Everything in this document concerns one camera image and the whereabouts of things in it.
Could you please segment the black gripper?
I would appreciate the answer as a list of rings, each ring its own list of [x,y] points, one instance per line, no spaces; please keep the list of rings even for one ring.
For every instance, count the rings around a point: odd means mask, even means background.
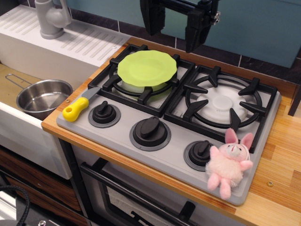
[[[143,22],[150,36],[161,32],[165,27],[165,8],[188,15],[185,28],[187,53],[203,45],[211,26],[220,21],[217,0],[200,0],[198,3],[187,0],[140,0]]]

